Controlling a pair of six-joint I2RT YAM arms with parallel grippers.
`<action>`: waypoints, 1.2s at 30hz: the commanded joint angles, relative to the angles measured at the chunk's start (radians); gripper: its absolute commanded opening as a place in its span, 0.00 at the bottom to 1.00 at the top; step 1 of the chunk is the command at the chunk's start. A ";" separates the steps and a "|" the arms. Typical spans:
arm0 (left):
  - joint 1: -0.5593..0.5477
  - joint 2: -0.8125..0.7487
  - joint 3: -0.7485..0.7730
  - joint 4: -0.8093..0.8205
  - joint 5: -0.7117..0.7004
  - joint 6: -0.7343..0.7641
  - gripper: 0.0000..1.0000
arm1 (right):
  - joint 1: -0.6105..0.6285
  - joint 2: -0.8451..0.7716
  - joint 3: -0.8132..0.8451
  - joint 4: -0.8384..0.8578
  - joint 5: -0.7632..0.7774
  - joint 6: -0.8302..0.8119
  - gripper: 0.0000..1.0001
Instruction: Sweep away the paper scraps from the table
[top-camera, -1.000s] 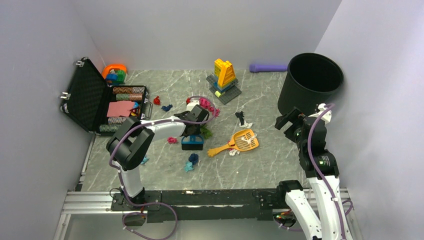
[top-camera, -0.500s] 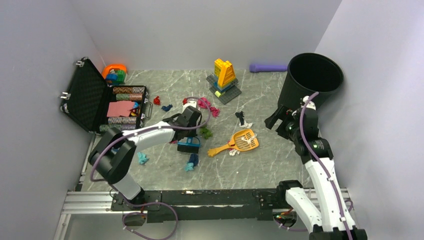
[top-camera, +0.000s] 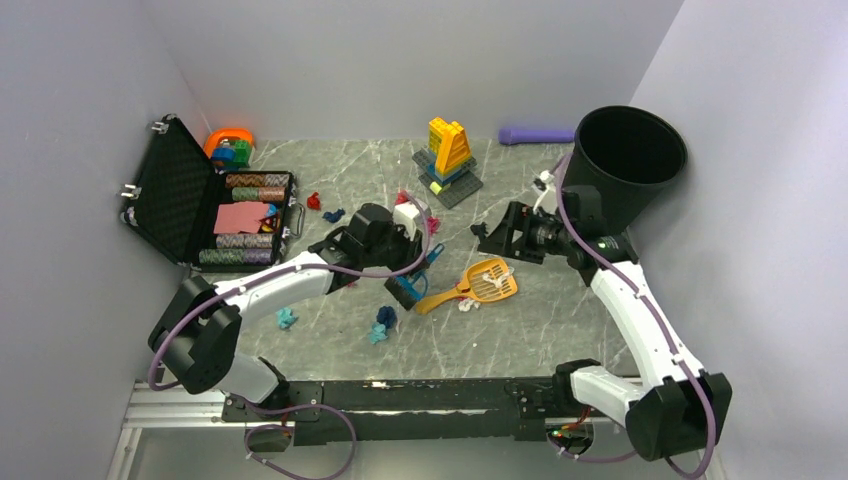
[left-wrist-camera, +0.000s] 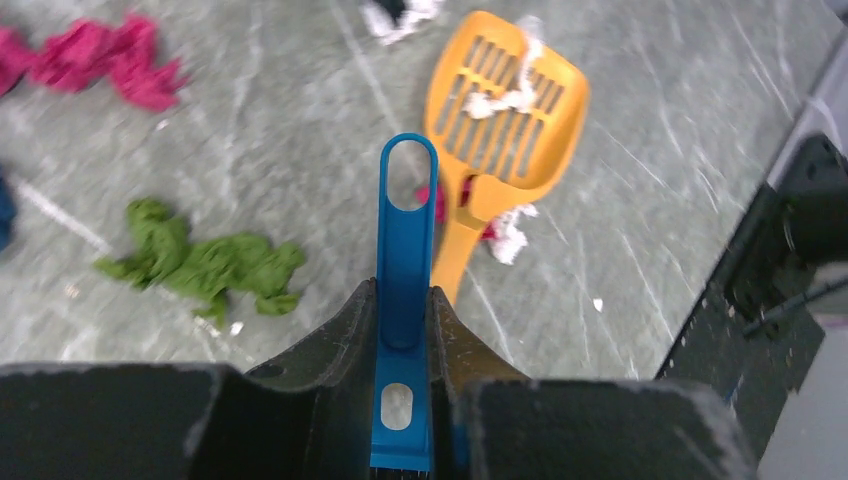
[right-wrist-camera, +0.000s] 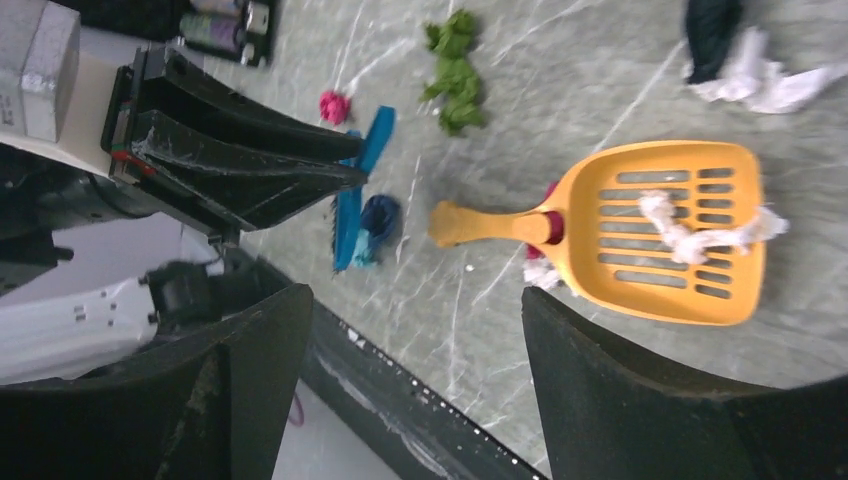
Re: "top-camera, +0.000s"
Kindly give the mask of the blue hand brush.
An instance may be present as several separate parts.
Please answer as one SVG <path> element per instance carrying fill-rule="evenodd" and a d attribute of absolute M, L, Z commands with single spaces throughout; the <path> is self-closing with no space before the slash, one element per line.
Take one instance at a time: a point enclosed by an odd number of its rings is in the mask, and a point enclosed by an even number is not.
<path fill-rule="evenodd" d="M 444 244 L 437 243 L 412 273 L 390 277 L 384 282 L 385 289 L 404 310 L 412 310 L 427 295 L 429 283 L 426 272 L 443 251 Z"/>

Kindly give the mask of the yellow slotted plastic scoop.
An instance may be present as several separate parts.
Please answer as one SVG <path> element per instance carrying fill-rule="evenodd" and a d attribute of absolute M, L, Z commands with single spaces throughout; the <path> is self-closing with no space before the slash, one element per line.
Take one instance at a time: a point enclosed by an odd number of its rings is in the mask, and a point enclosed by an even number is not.
<path fill-rule="evenodd" d="M 440 305 L 460 297 L 471 298 L 481 304 L 504 300 L 518 293 L 518 285 L 513 271 L 511 270 L 512 276 L 508 283 L 500 289 L 496 289 L 492 284 L 483 281 L 482 275 L 487 271 L 500 273 L 507 270 L 511 269 L 501 257 L 478 262 L 465 270 L 459 282 L 452 289 L 422 298 L 413 310 L 418 314 L 425 315 Z"/>

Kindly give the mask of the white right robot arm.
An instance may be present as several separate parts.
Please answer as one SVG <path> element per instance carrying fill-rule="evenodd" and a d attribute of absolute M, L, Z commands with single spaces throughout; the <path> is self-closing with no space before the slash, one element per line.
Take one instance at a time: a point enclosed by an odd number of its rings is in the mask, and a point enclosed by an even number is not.
<path fill-rule="evenodd" d="M 534 206 L 511 202 L 493 231 L 472 225 L 478 250 L 536 264 L 548 255 L 566 257 L 611 315 L 641 379 L 635 385 L 593 359 L 568 361 L 552 375 L 553 406 L 568 416 L 584 407 L 607 416 L 647 461 L 710 454 L 732 398 L 728 379 L 708 373 L 673 331 L 632 245 L 604 218 L 599 192 L 568 187 L 547 207 L 552 193 L 547 188 Z"/>

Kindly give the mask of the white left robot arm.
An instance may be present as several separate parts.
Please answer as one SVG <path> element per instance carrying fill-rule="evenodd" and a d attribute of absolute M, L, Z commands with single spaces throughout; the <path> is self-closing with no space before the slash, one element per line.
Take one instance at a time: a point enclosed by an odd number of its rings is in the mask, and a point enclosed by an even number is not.
<path fill-rule="evenodd" d="M 264 420 L 279 417 L 290 401 L 289 382 L 268 360 L 239 352 L 242 329 L 303 300 L 330 295 L 361 278 L 396 278 L 428 267 L 429 207 L 415 199 L 392 208 L 366 203 L 345 226 L 294 258 L 219 284 L 195 276 L 183 281 L 153 328 L 147 382 L 190 394 L 220 390 L 247 402 Z"/>

